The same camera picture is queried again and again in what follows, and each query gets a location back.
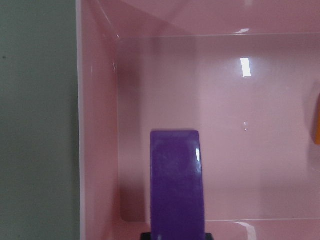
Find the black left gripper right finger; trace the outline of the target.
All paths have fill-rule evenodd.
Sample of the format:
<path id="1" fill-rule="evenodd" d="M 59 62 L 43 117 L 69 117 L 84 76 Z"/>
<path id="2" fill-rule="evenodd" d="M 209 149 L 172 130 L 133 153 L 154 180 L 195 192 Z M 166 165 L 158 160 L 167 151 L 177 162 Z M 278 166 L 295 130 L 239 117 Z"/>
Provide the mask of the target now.
<path id="1" fill-rule="evenodd" d="M 213 240 L 213 235 L 211 233 L 205 233 L 205 240 Z"/>

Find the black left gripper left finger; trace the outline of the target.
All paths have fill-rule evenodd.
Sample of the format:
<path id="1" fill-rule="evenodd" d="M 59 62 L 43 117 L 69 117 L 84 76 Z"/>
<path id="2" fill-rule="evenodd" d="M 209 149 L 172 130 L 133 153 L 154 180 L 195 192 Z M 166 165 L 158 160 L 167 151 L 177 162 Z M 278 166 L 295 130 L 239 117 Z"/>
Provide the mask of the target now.
<path id="1" fill-rule="evenodd" d="M 150 232 L 143 232 L 140 234 L 140 240 L 151 240 L 152 234 Z"/>

